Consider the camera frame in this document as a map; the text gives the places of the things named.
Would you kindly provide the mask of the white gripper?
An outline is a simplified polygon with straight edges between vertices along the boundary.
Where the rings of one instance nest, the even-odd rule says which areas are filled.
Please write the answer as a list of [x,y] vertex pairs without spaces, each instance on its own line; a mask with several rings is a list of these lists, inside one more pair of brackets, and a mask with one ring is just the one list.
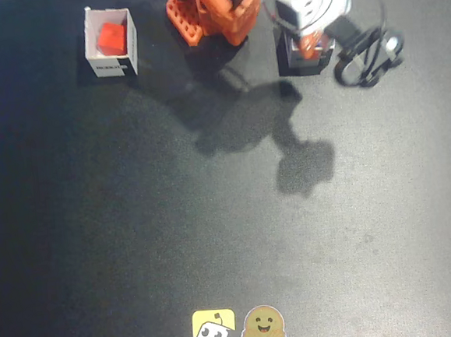
[[324,29],[351,9],[351,0],[306,0],[308,35],[293,39],[293,47],[303,59],[319,58],[323,51]]

